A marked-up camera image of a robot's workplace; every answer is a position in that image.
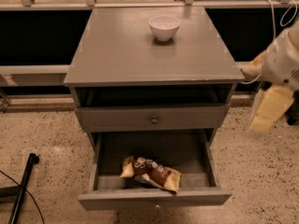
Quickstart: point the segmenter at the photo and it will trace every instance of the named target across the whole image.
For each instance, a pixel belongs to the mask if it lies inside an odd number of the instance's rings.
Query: terrazzo floor
[[[233,193],[223,206],[85,211],[78,195],[88,187],[93,151],[71,105],[0,114],[0,169],[21,181],[28,155],[39,155],[28,190],[47,224],[299,223],[299,127],[280,119],[264,136],[249,138],[249,112],[249,105],[234,105],[211,146],[221,187]],[[13,185],[0,175],[0,188]],[[0,223],[11,207],[0,203]],[[27,194],[19,223],[42,223]]]

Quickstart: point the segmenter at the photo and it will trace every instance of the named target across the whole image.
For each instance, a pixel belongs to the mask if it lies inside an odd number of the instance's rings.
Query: drawer
[[[84,132],[218,128],[229,105],[78,108]]]
[[[205,130],[117,132],[98,135],[86,210],[222,205],[231,196],[215,174]],[[182,172],[178,194],[120,179],[127,156],[155,159]]]

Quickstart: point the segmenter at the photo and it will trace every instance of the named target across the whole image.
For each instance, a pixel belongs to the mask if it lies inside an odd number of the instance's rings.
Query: gray nightstand
[[[158,42],[148,21],[181,20]],[[87,210],[223,204],[209,151],[242,73],[202,7],[95,8],[64,84],[95,157]],[[178,195],[119,179],[129,155],[182,172]]]

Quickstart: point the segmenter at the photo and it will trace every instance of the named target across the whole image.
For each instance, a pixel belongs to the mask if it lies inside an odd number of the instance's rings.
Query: small bowl
[[[160,41],[172,38],[180,26],[180,20],[167,15],[155,16],[149,20],[151,32]]]

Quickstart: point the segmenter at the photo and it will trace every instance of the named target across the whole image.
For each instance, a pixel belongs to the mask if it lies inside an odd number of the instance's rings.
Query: snack bag
[[[175,169],[164,167],[153,160],[134,156],[124,159],[122,169],[121,178],[133,178],[140,183],[178,193],[181,173]]]

